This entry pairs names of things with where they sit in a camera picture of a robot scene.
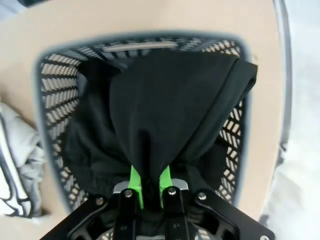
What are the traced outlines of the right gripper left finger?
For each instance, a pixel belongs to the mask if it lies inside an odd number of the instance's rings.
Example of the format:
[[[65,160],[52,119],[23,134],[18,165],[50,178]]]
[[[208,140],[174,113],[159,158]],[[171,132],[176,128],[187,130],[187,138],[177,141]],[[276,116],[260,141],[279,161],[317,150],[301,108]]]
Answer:
[[[116,217],[116,239],[135,240],[137,219],[144,208],[141,177],[132,166],[128,187],[119,194],[118,215]]]

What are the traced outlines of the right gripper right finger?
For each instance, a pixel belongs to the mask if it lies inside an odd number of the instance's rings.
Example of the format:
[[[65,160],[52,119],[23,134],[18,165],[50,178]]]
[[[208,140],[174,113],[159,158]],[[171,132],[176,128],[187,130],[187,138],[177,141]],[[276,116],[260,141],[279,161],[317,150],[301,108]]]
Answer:
[[[164,211],[165,239],[186,240],[187,221],[181,191],[173,185],[170,167],[167,166],[159,177],[161,203]]]

